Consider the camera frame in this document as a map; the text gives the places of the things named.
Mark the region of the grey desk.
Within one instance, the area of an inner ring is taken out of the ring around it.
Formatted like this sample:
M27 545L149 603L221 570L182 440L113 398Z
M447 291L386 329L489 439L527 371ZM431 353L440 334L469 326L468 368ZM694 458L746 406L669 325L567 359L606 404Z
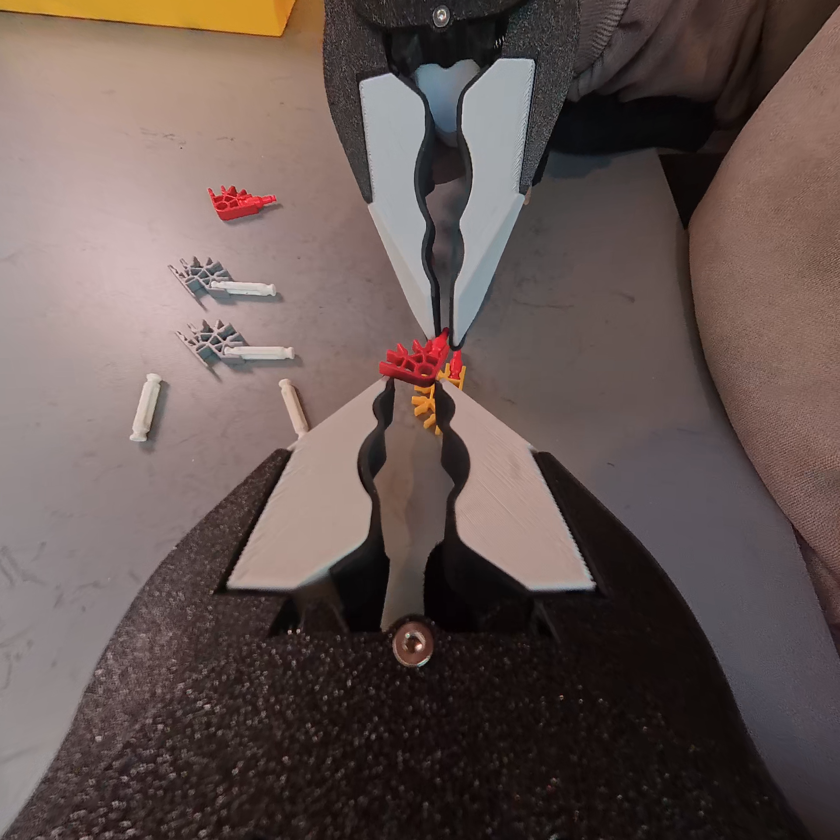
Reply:
M2 16L2 828L139 588L294 438L281 376L318 424L417 334L329 115L319 16L300 3L279 39ZM277 201L226 222L221 186ZM193 257L277 294L194 299L168 269ZM207 368L175 335L203 320L296 358ZM671 575L779 786L837 838L837 651L711 385L655 152L551 159L465 360L467 393Z

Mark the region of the grey half-round connector piece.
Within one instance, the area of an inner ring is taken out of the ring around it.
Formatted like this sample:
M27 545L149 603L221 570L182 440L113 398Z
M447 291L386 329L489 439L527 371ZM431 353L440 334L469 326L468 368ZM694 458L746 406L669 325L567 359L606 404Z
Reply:
M246 346L243 336L229 322L216 320L209 323L203 320L199 327L188 324L186 332L176 330L175 335L206 367L216 361L227 364L243 361L237 353L226 353Z

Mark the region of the black wrist rest pad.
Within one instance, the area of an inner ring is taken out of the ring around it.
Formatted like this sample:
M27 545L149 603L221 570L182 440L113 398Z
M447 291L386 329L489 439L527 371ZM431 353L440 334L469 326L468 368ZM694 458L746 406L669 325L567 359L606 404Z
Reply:
M567 101L548 146L563 154L614 154L648 148L696 152L716 127L715 104L677 96L623 101L592 93Z

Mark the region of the person's right hand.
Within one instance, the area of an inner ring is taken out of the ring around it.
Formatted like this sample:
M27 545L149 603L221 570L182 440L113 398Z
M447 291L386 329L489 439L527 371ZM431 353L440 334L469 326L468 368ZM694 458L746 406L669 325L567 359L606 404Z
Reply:
M464 177L466 165L458 147L436 140L432 158L432 177L435 186Z

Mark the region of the yellow plastic bin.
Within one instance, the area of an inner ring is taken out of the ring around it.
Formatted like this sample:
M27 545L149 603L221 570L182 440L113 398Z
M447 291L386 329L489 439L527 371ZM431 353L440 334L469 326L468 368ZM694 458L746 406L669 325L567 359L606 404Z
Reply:
M24 14L280 37L294 1L2 1Z

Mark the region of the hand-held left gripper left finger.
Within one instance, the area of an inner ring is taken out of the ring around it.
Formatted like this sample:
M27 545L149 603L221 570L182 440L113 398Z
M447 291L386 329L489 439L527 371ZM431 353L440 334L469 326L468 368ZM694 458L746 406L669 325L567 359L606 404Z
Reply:
M331 584L349 630L381 629L390 562L374 478L394 396L383 377L295 443L226 579L229 591L300 600Z

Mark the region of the yellow connector piece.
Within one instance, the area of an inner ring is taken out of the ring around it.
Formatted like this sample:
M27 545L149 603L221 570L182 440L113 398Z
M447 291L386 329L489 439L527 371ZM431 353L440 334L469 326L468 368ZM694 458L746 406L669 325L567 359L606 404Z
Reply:
M464 390L465 385L465 377L466 377L466 367L462 370L460 380L449 379L446 376L446 366L443 370L437 372L436 382L430 386L419 386L416 385L414 390L416 392L415 395L412 397L412 404L414 406L414 415L416 417L424 417L423 420L423 427L424 428L432 428L436 436L441 436L441 430L437 425L436 419L436 402L435 402L435 392L436 392L436 384L438 382L447 382L456 386L460 391Z

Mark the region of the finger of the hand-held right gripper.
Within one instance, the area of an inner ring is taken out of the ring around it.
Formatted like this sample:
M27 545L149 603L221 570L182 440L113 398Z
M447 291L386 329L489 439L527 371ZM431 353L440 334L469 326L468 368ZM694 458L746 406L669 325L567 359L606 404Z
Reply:
M426 205L434 126L425 96L392 73L360 82L372 199L369 211L424 334L440 330L438 283L428 261L434 224Z
M520 180L534 61L499 58L465 89L459 138L469 162L469 195L458 222L463 260L452 289L451 344L476 318L524 202Z

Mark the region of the person's brown clothing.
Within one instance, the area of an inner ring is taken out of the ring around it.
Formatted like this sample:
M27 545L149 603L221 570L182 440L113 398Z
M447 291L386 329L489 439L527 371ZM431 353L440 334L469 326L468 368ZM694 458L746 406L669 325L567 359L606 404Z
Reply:
M689 225L700 339L838 642L839 13L741 129Z

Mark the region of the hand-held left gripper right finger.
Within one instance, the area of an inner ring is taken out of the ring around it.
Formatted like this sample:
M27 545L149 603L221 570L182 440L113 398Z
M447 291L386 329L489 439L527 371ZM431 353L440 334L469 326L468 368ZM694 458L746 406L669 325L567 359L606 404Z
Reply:
M596 583L530 443L472 397L435 387L453 481L425 570L425 614L454 633L526 630L538 600Z

